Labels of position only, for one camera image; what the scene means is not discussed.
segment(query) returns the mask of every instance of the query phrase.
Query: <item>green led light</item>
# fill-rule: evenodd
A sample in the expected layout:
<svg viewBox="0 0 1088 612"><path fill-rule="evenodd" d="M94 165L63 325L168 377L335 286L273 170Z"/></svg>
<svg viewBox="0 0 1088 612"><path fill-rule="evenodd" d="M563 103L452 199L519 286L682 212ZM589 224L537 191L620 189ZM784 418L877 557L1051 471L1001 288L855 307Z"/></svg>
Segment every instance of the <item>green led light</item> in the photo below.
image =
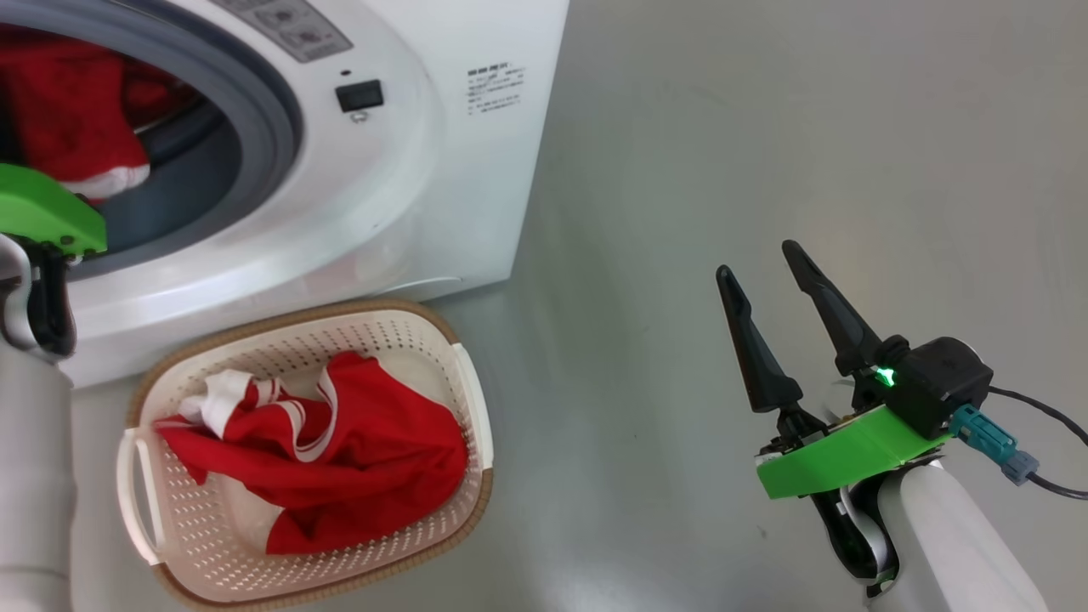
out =
<svg viewBox="0 0 1088 612"><path fill-rule="evenodd" d="M877 368L877 380L885 387L895 387L895 370L891 368Z"/></svg>

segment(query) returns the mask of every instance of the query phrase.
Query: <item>red clothing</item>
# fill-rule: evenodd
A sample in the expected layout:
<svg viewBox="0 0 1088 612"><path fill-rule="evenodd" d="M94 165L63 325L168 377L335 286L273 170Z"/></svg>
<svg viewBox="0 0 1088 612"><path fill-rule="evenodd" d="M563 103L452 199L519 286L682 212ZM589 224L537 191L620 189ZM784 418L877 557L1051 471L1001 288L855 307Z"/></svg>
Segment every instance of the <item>red clothing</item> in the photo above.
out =
<svg viewBox="0 0 1088 612"><path fill-rule="evenodd" d="M133 132L189 103L196 91L109 49L0 25L0 87L26 163L89 199L150 172Z"/></svg>
<svg viewBox="0 0 1088 612"><path fill-rule="evenodd" d="M319 380L320 402L233 370L207 382L207 396L186 399L182 415L156 427L197 482L208 472L224 474L284 509L269 534L270 554L387 536L437 510L465 476L468 450L449 409L376 359L333 357Z"/></svg>

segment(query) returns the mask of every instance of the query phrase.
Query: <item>red cloth inside drum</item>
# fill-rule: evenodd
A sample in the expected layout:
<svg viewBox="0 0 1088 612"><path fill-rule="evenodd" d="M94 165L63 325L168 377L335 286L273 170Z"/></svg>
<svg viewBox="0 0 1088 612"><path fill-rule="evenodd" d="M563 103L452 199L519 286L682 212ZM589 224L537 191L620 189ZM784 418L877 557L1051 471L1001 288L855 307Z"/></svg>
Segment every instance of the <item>red cloth inside drum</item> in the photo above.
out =
<svg viewBox="0 0 1088 612"><path fill-rule="evenodd" d="M0 93L27 166L100 200L150 173L134 130L190 105L173 75L110 49L0 25Z"/></svg>

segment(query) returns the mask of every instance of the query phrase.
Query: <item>blue connector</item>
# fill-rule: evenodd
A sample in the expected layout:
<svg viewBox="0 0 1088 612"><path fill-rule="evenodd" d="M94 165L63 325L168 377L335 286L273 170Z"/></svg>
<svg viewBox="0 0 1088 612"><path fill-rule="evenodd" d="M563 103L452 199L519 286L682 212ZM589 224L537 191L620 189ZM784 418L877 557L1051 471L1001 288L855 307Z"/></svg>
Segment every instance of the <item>blue connector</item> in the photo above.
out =
<svg viewBox="0 0 1088 612"><path fill-rule="evenodd" d="M1001 466L1005 478L1017 487L1027 482L1027 477L1039 469L1038 460L1016 450L1016 439L970 404L960 406L952 415L949 432L990 457Z"/></svg>

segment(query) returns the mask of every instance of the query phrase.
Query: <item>basket rim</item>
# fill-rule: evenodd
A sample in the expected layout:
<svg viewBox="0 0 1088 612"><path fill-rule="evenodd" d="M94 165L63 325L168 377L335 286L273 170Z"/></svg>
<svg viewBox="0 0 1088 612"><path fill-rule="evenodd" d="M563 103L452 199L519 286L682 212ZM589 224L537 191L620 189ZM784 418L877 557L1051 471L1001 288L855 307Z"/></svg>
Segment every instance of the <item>basket rim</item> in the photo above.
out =
<svg viewBox="0 0 1088 612"><path fill-rule="evenodd" d="M298 313L272 317L228 329L226 331L221 331L201 341L194 342L193 344L178 348L177 351L174 351L170 355L163 357L158 364L154 365L153 368L144 375L143 379L140 379L140 383L136 388L136 392L133 393L133 399L128 404L128 416L125 418L125 427L128 429L139 427L140 416L144 414L144 404L147 403L147 396L151 393L151 389L157 382L159 382L159 379L162 378L164 374L182 362L232 342L245 340L247 338L260 335L270 331L276 331L286 327L308 323L320 319L342 317L344 315L358 315L360 313L374 313L380 310L401 310L405 313L411 313L412 315L418 315L437 328L449 344L457 344L460 342L457 339L457 334L454 333L453 328L449 327L449 323L447 323L446 320L443 319L437 313L421 304L401 299L361 299L343 302L341 304L319 306L308 310L300 310Z"/></svg>
<svg viewBox="0 0 1088 612"><path fill-rule="evenodd" d="M150 394L151 389L154 384L165 375L171 368L206 353L208 351L219 348L220 346L236 342L238 340L245 340L247 338L252 338L262 333L275 331L286 327L306 323L310 321L316 321L319 319L327 319L332 317L341 317L345 315L356 315L360 313L373 313L380 310L400 310L418 315L422 317L428 322L432 323L435 328L442 332L442 335L449 342L450 345L458 344L460 341L454 330L449 327L449 323L445 321L434 310L416 304L413 302L405 302L399 299L368 299L368 301L354 301L345 302L341 304L333 304L329 306L319 306L317 308L310 308L308 310L301 310L298 313L292 313L288 315L282 315L279 317L272 317L254 323L248 323L244 326L236 327L205 340L195 342L188 346L185 346L174 353L170 354L162 360L160 360L153 368L151 368L143 378L137 387L136 392L133 394L132 402L129 404L128 416L125 421L125 427L132 429L140 426L140 416L144 411L144 404L147 402L147 396ZM471 534L480 519L483 517L484 510L487 507L487 502L491 500L492 493L492 482L493 482L493 468L489 467L483 470L481 475L480 484L480 497L477 498L475 505L472 507L472 512L465 523L446 539L435 542L431 547L428 547L410 556L401 559L395 563L388 565L376 567L369 572L362 574L350 576L335 583L312 587L295 592L272 596L260 599L252 599L246 601L213 601L205 599L189 589L187 589L170 571L168 563L162 562L151 566L151 572L158 578L162 587L169 592L174 599L178 600L183 604L191 608L194 610L203 611L220 611L220 610L238 610L246 612L263 612L265 610L273 610L276 608L283 608L287 605L299 605L302 603L309 603L333 597L335 595L341 595L357 588L367 586L372 583L385 579L395 574L406 572L434 559L457 544L461 543L469 534Z"/></svg>
<svg viewBox="0 0 1088 612"><path fill-rule="evenodd" d="M213 601L205 599L185 588L177 577L174 576L174 573L170 571L166 563L152 565L151 572L154 574L154 577L159 579L159 584L162 585L162 588L165 589L165 591L169 592L174 599L193 610L199 610L201 612L220 612L222 610L231 610L234 612L265 612L277 608L286 608L288 605L313 603L322 599L343 595L373 583L384 580L391 576L407 572L413 567L418 567L432 559L445 554L446 552L453 550L454 547L465 541L465 539L469 537L469 534L471 534L477 528L477 525L480 524L480 521L483 518L484 511L487 510L487 502L491 501L493 469L494 468L489 467L483 470L483 475L480 480L480 497L477 499L477 503L472 507L472 512L465 521L465 524L450 534L448 538L442 540L441 542L435 542L434 544L395 563L391 563L382 567L375 567L369 572L363 572L362 574L358 574L356 576L349 576L329 585L247 601Z"/></svg>

